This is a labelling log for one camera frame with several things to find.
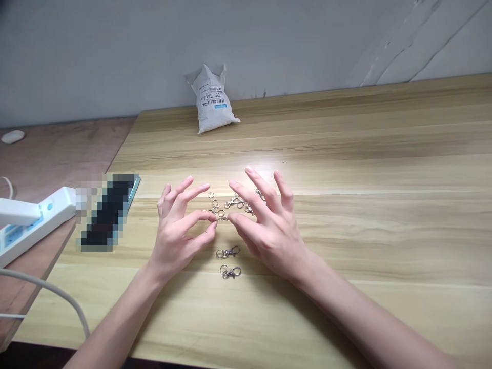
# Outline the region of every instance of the plastic bag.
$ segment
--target plastic bag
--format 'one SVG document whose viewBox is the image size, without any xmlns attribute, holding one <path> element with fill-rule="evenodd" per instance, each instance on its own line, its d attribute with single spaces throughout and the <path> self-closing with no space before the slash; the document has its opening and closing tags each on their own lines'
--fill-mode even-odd
<svg viewBox="0 0 492 369">
<path fill-rule="evenodd" d="M 196 94 L 198 108 L 198 133 L 203 133 L 229 123 L 241 123 L 232 113 L 231 102 L 224 93 L 226 85 L 226 65 L 220 76 L 213 74 L 203 64 L 201 69 L 187 74 L 186 81 Z"/>
</svg>

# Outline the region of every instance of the forearm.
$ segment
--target forearm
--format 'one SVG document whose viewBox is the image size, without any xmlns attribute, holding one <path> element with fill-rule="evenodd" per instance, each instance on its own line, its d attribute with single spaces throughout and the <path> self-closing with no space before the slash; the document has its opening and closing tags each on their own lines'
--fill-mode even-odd
<svg viewBox="0 0 492 369">
<path fill-rule="evenodd" d="M 164 282 L 155 278 L 147 265 L 140 269 L 65 368 L 119 369 L 163 285 Z"/>
<path fill-rule="evenodd" d="M 458 368 L 451 357 L 360 292 L 317 255 L 312 254 L 309 263 L 306 270 L 310 273 L 294 285 L 348 335 L 373 366 Z"/>
</svg>

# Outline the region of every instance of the white power strip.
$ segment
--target white power strip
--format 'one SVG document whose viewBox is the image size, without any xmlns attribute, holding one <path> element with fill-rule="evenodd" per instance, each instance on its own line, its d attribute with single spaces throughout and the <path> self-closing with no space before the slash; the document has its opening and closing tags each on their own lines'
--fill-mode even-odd
<svg viewBox="0 0 492 369">
<path fill-rule="evenodd" d="M 8 225 L 0 230 L 0 268 L 75 215 L 75 189 L 62 187 L 39 203 L 41 218 L 31 225 Z"/>
</svg>

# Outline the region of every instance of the white cable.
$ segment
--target white cable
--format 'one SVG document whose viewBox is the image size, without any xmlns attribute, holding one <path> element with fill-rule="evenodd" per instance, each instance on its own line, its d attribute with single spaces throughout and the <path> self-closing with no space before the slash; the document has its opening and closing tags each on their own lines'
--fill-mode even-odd
<svg viewBox="0 0 492 369">
<path fill-rule="evenodd" d="M 12 182 L 7 177 L 2 177 L 2 178 L 5 181 L 7 181 L 7 184 L 9 185 L 10 188 L 9 200 L 12 200 L 12 197 L 14 197 L 14 187 L 12 186 Z"/>
<path fill-rule="evenodd" d="M 82 323 L 82 328 L 84 329 L 84 334 L 86 336 L 86 339 L 89 338 L 89 335 L 91 332 L 89 331 L 89 326 L 87 325 L 86 317 L 84 316 L 84 312 L 82 311 L 82 308 L 80 305 L 75 301 L 75 299 L 70 296 L 68 293 L 63 291 L 61 288 L 48 283 L 46 281 L 43 281 L 42 279 L 30 276 L 29 274 L 24 274 L 21 272 L 13 271 L 10 269 L 3 269 L 0 268 L 0 275 L 5 275 L 7 277 L 12 277 L 12 278 L 17 278 L 17 279 L 22 279 L 26 282 L 30 282 L 33 284 L 40 285 L 41 287 L 46 288 L 47 290 L 50 290 L 51 292 L 56 293 L 58 296 L 63 297 L 65 300 L 67 300 L 75 309 L 75 311 L 78 314 L 78 317 L 80 319 L 80 322 Z"/>
<path fill-rule="evenodd" d="M 26 316 L 22 314 L 3 314 L 0 313 L 0 318 L 24 319 Z"/>
</svg>

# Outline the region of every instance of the white mouse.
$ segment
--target white mouse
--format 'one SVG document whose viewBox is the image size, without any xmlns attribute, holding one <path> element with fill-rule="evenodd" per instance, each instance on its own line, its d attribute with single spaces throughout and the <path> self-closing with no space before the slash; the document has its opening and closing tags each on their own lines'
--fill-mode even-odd
<svg viewBox="0 0 492 369">
<path fill-rule="evenodd" d="M 15 130 L 12 132 L 7 132 L 2 136 L 2 142 L 6 144 L 13 144 L 14 142 L 20 141 L 24 138 L 26 134 L 23 131 Z"/>
</svg>

